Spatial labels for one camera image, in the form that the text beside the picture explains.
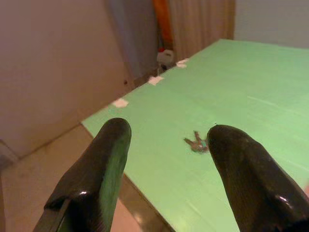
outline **floor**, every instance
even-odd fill
[[[91,141],[92,137],[79,125],[2,172],[6,232],[34,229],[60,177]],[[140,232],[141,228],[118,200],[112,232],[123,231]]]

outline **keys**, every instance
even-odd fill
[[[191,146],[191,150],[194,152],[201,152],[201,153],[207,152],[208,147],[206,140],[202,140],[197,131],[194,132],[194,135],[196,139],[196,141],[194,142],[187,138],[184,139],[185,142]]]

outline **curtain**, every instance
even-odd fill
[[[219,39],[233,39],[235,0],[169,0],[176,59]]]

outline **green table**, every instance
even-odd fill
[[[239,231],[209,154],[183,141],[215,123],[246,131],[303,188],[309,179],[309,50],[220,40],[83,125],[95,136],[110,118],[132,127],[125,169],[178,232]]]

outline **white paper piece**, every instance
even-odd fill
[[[182,68],[182,69],[186,68],[187,65],[186,65],[185,63],[186,63],[188,60],[189,60],[189,59],[183,59],[183,60],[181,60],[181,61],[178,61],[178,62],[176,63],[177,67],[178,67],[178,68]]]
[[[162,76],[157,76],[157,77],[150,77],[148,83],[155,86],[156,84],[159,83],[159,81],[163,80],[164,78]]]
[[[119,98],[118,100],[113,101],[112,104],[117,108],[125,108],[129,104],[129,102],[122,98]]]

